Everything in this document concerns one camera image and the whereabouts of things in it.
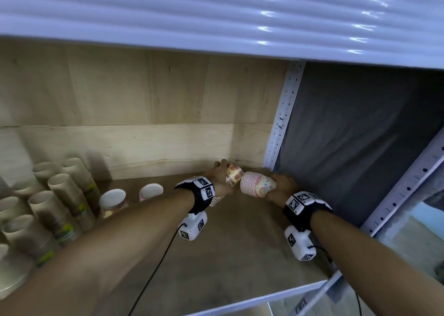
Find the white tracking device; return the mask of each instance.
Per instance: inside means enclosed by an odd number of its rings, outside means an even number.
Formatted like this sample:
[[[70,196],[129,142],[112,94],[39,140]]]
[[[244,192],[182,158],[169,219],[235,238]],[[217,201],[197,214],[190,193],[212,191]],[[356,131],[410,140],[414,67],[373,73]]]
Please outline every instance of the white tracking device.
[[[284,234],[297,260],[308,261],[316,256],[316,248],[313,247],[313,242],[308,237],[310,234],[308,229],[299,232],[296,227],[290,225],[286,228]]]
[[[188,217],[186,217],[181,223],[185,225],[179,229],[178,233],[186,240],[195,240],[197,235],[207,223],[207,220],[208,218],[205,211],[197,214],[188,213]]]

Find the shelf surface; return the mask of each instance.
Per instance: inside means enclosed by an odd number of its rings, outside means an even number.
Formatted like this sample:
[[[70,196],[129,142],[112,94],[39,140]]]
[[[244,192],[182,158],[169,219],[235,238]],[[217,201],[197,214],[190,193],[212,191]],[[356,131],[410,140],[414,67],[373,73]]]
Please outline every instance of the shelf surface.
[[[444,0],[0,0],[0,35],[444,68]]]
[[[99,182],[103,193],[121,188],[136,202],[139,189],[159,183],[164,192],[191,174]],[[328,279],[326,260],[298,261],[284,236],[288,221],[279,207],[239,191],[206,210],[208,222],[194,241],[176,236],[141,297],[137,315],[221,314],[319,288]],[[96,316],[128,314],[171,240],[134,268]]]

